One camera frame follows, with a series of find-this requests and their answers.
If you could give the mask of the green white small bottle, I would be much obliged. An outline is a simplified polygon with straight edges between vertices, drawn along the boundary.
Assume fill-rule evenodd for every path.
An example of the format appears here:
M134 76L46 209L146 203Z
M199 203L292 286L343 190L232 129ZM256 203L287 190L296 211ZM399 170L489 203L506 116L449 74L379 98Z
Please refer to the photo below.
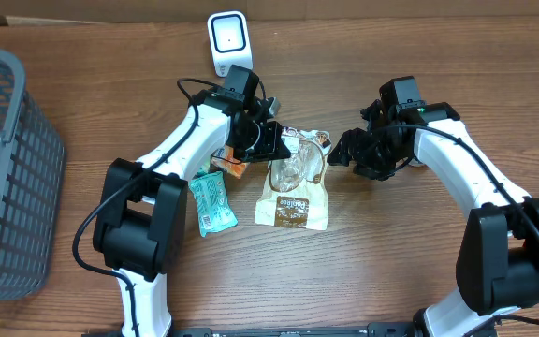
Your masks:
M416 158L412 159L410 162L409 162L409 165L414 167L414 168L421 168L421 167L425 167L425 164L422 163L421 161L417 160Z

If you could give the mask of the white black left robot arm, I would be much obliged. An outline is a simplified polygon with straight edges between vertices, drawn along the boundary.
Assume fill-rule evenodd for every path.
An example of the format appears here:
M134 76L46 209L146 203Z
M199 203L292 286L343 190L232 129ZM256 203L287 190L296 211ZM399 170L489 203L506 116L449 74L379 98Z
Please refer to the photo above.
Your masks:
M250 69L232 66L223 84L204 81L187 97L179 126L137 161L122 158L108 167L94 209L93 248L103 272L122 291L121 336L166 336L172 322L167 272L184 236L188 184L218 150L229 146L244 163L286 159L291 153L274 117L279 102L257 96L263 89Z

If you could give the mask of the teal Kleenex tissue pack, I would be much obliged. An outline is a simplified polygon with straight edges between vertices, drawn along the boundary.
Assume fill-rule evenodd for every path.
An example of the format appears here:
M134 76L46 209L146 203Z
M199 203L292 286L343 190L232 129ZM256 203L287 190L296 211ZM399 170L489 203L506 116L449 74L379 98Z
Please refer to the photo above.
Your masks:
M207 160L197 170L195 177L200 178L200 177L203 177L203 176L209 174L210 172L211 172L211 161Z

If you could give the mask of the teal wipes packet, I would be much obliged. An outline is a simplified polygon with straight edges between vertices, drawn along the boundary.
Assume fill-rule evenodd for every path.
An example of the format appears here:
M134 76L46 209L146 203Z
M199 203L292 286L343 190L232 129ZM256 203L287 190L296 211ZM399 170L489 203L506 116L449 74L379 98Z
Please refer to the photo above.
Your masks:
M189 188L197 204L197 221L203 238L238 224L228 203L222 171L195 178L189 183Z

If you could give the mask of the beige snack pouch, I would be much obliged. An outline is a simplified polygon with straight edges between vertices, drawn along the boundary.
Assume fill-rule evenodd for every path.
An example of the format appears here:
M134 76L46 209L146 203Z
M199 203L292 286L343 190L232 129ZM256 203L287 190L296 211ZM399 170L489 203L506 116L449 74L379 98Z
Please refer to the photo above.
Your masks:
M332 146L330 134L286 127L281 140L290 157L268 163L254 221L265 226L325 230L329 210L324 180Z

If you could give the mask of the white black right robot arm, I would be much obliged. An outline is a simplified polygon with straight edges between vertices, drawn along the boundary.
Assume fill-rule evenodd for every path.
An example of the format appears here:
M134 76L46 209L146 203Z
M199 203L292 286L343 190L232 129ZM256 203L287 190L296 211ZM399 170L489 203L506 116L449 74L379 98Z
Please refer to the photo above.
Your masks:
M376 181L417 163L431 169L467 219L456 288L407 323L371 323L370 336L494 336L504 320L539 326L518 310L539 304L539 198L520 188L471 139L446 102L427 103L412 76L392 79L328 156Z

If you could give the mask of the orange Kleenex tissue pack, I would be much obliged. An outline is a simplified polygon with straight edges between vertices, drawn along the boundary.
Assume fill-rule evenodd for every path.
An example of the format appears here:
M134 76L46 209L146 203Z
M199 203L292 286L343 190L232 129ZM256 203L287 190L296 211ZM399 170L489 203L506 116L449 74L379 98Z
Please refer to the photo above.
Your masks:
M211 163L225 173L240 179L249 164L234 157L234 149L225 145L211 155Z

